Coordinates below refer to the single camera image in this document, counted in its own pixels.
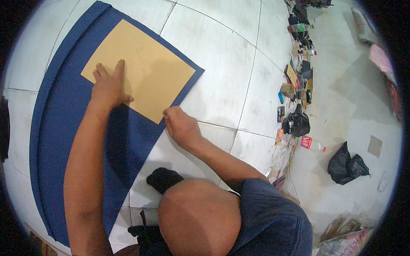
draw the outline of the fist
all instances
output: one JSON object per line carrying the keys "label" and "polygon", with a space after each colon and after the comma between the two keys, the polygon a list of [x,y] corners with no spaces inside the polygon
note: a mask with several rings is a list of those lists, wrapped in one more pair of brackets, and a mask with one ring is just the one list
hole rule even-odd
{"label": "fist", "polygon": [[164,121],[171,138],[188,152],[192,152],[204,140],[198,121],[187,115],[179,106],[165,109]]}
{"label": "fist", "polygon": [[120,60],[112,76],[107,73],[101,63],[96,65],[97,69],[93,71],[96,83],[91,92],[91,100],[100,108],[111,110],[122,102],[134,101],[132,96],[125,95],[123,92],[124,65],[125,61]]}

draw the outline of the cardboard sheet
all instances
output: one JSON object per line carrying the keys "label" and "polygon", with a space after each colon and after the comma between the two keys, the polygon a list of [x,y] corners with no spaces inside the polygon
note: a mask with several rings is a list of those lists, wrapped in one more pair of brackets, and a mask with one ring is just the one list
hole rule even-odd
{"label": "cardboard sheet", "polygon": [[[310,93],[312,94],[312,98],[313,98],[313,78],[306,80],[306,88],[305,88],[305,91],[307,91],[308,89],[310,89]],[[306,93],[303,94],[302,103],[303,103],[303,105],[304,105],[305,108],[307,107],[307,105],[310,105],[310,103],[308,103],[308,102],[306,101]]]}
{"label": "cardboard sheet", "polygon": [[299,41],[295,41],[295,43],[293,44],[293,47],[292,47],[292,56],[293,57],[298,55],[298,51],[301,50],[299,45],[301,45],[301,43]]}
{"label": "cardboard sheet", "polygon": [[380,158],[382,146],[383,146],[382,140],[371,135],[369,147],[367,148],[367,152],[369,152],[370,154],[374,155],[377,158]]}
{"label": "cardboard sheet", "polygon": [[125,60],[124,91],[134,97],[130,108],[159,124],[195,70],[156,40],[121,20],[102,41],[81,75],[95,83],[93,70],[101,63],[112,75]]}
{"label": "cardboard sheet", "polygon": [[296,81],[298,79],[298,76],[296,75],[295,71],[293,70],[293,68],[290,64],[287,65],[286,74],[289,77],[292,84],[296,87]]}

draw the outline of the blue felt sheet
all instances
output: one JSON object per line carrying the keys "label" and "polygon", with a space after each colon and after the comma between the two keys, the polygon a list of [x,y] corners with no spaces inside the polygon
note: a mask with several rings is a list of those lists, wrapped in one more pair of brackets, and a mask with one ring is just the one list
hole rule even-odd
{"label": "blue felt sheet", "polygon": [[[111,5],[97,1],[76,22],[44,76],[30,135],[30,175],[37,208],[48,234],[66,246],[69,244],[63,202],[64,172],[93,87],[80,73],[100,43],[122,19],[151,36],[195,70],[172,106],[182,102],[204,72],[159,35]],[[111,112],[104,156],[104,224],[108,234],[164,128],[163,120],[157,125],[125,105]]]}

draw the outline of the brown paper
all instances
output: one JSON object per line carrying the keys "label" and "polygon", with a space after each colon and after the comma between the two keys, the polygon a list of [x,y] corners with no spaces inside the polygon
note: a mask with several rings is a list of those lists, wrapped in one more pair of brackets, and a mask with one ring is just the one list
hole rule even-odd
{"label": "brown paper", "polygon": [[[305,91],[307,91],[308,89],[310,89],[310,93],[312,94],[312,97],[313,97],[313,78],[306,80]],[[304,105],[305,107],[307,107],[307,105],[310,105],[310,103],[308,103],[308,102],[306,101],[306,93],[303,94],[302,102],[303,102],[303,105]]]}
{"label": "brown paper", "polygon": [[292,47],[292,55],[293,55],[293,56],[295,56],[296,54],[298,54],[298,51],[301,50],[300,47],[299,47],[299,45],[301,45],[301,43],[300,43],[299,41],[296,41],[296,42],[293,44],[293,47]]}
{"label": "brown paper", "polygon": [[93,70],[97,63],[112,75],[120,59],[125,60],[124,92],[134,97],[130,108],[157,124],[195,72],[163,45],[121,20],[88,60],[81,75],[95,83]]}
{"label": "brown paper", "polygon": [[290,81],[292,82],[293,86],[296,86],[296,81],[298,76],[296,75],[295,71],[293,70],[290,64],[287,65],[286,74],[289,77]]}

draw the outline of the small bottle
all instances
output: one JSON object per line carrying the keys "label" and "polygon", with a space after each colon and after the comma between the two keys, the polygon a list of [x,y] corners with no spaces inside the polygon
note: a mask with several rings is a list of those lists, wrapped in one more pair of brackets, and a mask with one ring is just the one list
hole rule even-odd
{"label": "small bottle", "polygon": [[303,56],[316,56],[317,52],[315,50],[302,50],[302,55]]}
{"label": "small bottle", "polygon": [[300,142],[301,142],[300,146],[304,147],[308,150],[312,150],[312,151],[315,151],[315,152],[325,152],[326,151],[326,147],[324,147],[323,144],[321,144],[317,140],[313,140],[309,136],[303,136],[300,139]]}
{"label": "small bottle", "polygon": [[305,24],[305,23],[293,24],[293,25],[287,26],[287,30],[290,33],[304,32],[304,31],[307,31],[309,28],[314,28],[314,26],[313,25],[308,25],[308,24]]}

